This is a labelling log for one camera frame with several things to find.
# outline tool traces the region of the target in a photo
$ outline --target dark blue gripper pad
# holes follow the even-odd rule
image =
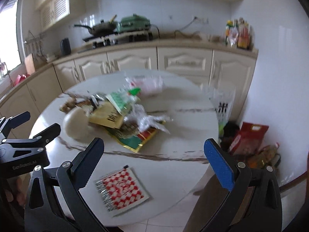
[[[234,173],[210,140],[204,143],[204,154],[223,188],[230,192],[234,187]]]

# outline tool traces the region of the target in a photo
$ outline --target gas stove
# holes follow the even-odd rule
[[[151,31],[135,31],[135,32],[125,32],[118,34],[117,32],[104,36],[104,37],[89,37],[83,39],[86,43],[92,42],[92,47],[79,51],[78,53],[102,48],[105,46],[117,45],[117,44],[126,44],[134,43],[141,41],[151,41],[153,40]]]

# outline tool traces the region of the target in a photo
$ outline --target red rice bag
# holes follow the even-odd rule
[[[260,148],[269,126],[244,122],[229,148],[232,155],[254,155]]]

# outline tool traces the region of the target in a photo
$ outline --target white marble tabletop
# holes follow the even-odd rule
[[[159,131],[138,154],[112,139],[102,127],[89,126],[88,135],[80,141],[68,137],[64,130],[46,146],[50,165],[59,167],[72,161],[95,137],[104,141],[101,157],[87,185],[80,189],[84,200],[105,226],[132,224],[154,217],[182,200],[198,183],[209,166],[203,153],[206,139],[218,138],[217,117],[211,102],[202,91],[184,77],[154,70],[128,70],[91,78],[70,88],[56,98],[39,116],[30,136],[53,123],[62,126],[65,113],[59,111],[70,95],[87,97],[97,92],[110,93],[123,87],[125,76],[161,75],[166,89],[159,95],[142,99],[141,104],[152,115],[167,114],[170,134]],[[111,217],[105,208],[94,181],[112,171],[129,165],[133,168],[150,199],[129,211]],[[61,191],[57,196],[65,214],[69,214]]]

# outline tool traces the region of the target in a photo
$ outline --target red and white checkered packet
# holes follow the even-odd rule
[[[98,179],[95,185],[112,216],[121,214],[149,198],[129,167]]]

